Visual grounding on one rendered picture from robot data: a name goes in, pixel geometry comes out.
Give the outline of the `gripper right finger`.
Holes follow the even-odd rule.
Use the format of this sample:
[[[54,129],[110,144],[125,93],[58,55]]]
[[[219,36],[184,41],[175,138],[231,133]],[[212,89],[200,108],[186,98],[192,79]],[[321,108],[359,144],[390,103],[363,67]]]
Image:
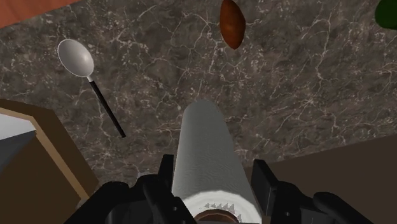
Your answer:
[[[279,181],[264,160],[254,160],[251,186],[270,224],[374,224],[338,195],[308,197],[296,185]]]

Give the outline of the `brown cabinet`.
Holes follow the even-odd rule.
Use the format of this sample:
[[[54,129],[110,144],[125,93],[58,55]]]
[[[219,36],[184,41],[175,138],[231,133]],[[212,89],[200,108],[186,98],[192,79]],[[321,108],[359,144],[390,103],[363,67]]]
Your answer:
[[[0,99],[0,224],[64,224],[98,183],[52,110]]]

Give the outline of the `white paper towel roll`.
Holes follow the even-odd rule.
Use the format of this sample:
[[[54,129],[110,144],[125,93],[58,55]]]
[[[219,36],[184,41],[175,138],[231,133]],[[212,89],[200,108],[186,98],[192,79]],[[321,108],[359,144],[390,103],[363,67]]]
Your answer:
[[[193,102],[183,113],[172,193],[194,217],[217,209],[241,223],[262,223],[223,115],[211,101]]]

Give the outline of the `dark green round object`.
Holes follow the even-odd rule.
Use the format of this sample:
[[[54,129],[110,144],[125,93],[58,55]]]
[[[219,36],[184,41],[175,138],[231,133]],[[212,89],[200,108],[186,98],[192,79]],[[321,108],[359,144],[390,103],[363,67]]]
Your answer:
[[[397,31],[397,0],[380,0],[375,9],[375,22],[382,28]]]

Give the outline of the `brown potato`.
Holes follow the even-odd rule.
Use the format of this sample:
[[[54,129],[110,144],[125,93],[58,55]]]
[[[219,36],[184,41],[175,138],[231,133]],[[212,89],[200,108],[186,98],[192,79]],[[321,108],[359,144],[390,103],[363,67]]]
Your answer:
[[[225,43],[234,50],[238,49],[244,39],[246,20],[233,0],[222,1],[219,28]]]

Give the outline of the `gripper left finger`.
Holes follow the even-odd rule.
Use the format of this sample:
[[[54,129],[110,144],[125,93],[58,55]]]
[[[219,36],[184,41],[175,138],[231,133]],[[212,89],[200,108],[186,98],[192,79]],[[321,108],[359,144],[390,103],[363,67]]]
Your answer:
[[[183,201],[172,194],[174,156],[164,155],[157,174],[135,185],[103,184],[64,224],[197,224]]]

